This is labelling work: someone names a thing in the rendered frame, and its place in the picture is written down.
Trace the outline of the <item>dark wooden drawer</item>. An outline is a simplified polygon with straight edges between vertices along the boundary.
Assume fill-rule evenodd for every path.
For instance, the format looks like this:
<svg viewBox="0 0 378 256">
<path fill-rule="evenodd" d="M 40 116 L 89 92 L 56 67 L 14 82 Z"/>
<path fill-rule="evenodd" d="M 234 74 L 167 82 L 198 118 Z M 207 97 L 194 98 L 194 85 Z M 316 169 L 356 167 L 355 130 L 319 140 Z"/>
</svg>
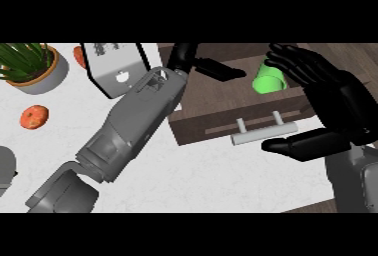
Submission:
<svg viewBox="0 0 378 256">
<path fill-rule="evenodd" d="M 247 130 L 254 130 L 275 124 L 273 111 L 281 113 L 285 122 L 315 115 L 303 89 L 291 78 L 285 79 L 285 90 L 269 94 L 254 91 L 253 80 L 268 51 L 268 43 L 200 44 L 197 57 L 244 70 L 247 76 L 220 82 L 191 71 L 182 109 L 169 116 L 179 145 L 238 133 L 238 118 L 244 119 Z"/>
</svg>

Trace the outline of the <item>orange round fruit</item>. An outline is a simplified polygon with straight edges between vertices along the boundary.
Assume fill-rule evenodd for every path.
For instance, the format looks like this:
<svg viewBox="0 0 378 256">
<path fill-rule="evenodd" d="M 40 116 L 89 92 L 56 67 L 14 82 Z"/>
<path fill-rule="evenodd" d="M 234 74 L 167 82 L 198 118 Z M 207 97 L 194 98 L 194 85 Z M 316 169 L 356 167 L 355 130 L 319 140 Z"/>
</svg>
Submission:
<svg viewBox="0 0 378 256">
<path fill-rule="evenodd" d="M 25 129 L 40 128 L 49 119 L 49 109 L 42 105 L 33 105 L 21 115 L 19 124 Z"/>
<path fill-rule="evenodd" d="M 74 47 L 74 57 L 80 66 L 86 69 L 84 55 L 81 46 Z"/>
</svg>

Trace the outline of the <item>grey rounded appliance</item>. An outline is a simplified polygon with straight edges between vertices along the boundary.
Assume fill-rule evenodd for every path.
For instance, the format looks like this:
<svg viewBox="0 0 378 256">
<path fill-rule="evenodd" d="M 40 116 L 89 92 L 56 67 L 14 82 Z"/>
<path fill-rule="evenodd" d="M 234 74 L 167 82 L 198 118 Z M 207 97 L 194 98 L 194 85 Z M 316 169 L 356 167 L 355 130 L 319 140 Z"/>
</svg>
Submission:
<svg viewBox="0 0 378 256">
<path fill-rule="evenodd" d="M 12 185 L 12 180 L 16 175 L 15 153 L 8 147 L 0 146 L 0 197 Z"/>
</svg>

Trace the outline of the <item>potted green plant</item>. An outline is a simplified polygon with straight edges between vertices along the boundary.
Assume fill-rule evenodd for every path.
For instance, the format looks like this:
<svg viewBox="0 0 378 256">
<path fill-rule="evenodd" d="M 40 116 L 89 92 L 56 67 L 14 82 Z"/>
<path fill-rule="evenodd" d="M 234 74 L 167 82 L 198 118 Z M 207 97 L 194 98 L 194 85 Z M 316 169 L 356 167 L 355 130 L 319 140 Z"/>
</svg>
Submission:
<svg viewBox="0 0 378 256">
<path fill-rule="evenodd" d="M 68 61 L 48 43 L 0 43 L 0 80 L 24 93 L 50 92 L 68 71 Z"/>
</svg>

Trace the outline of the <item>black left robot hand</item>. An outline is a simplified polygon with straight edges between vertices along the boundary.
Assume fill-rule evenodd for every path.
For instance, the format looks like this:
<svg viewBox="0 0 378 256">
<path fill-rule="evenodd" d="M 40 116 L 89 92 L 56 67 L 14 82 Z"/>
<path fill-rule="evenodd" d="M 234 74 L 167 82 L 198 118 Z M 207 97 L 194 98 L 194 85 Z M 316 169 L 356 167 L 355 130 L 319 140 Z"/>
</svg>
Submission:
<svg viewBox="0 0 378 256">
<path fill-rule="evenodd" d="M 210 58 L 198 58 L 197 50 L 198 43 L 176 43 L 167 68 L 173 71 L 180 70 L 186 74 L 191 73 L 191 69 L 195 69 L 197 72 L 222 82 L 247 76 L 244 70 L 229 67 Z"/>
</svg>

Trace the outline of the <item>green cup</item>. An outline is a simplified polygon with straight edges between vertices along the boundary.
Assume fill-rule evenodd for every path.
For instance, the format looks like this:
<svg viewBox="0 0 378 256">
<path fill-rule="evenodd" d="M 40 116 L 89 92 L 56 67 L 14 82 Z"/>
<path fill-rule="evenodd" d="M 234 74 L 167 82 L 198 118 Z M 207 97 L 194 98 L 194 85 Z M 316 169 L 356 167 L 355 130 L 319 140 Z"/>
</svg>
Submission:
<svg viewBox="0 0 378 256">
<path fill-rule="evenodd" d="M 259 94 L 268 94 L 284 90 L 287 88 L 284 72 L 278 68 L 262 63 L 251 86 Z"/>
</svg>

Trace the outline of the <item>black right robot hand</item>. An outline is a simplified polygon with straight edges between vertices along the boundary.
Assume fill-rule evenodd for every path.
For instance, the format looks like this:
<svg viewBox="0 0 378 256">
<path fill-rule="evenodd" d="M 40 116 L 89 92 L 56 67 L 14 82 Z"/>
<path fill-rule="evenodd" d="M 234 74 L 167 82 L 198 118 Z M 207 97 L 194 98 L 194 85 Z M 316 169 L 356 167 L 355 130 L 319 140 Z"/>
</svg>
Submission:
<svg viewBox="0 0 378 256">
<path fill-rule="evenodd" d="M 272 43 L 265 64 L 301 85 L 322 128 L 262 143 L 266 152 L 306 162 L 378 140 L 378 102 L 358 77 L 303 48 Z"/>
</svg>

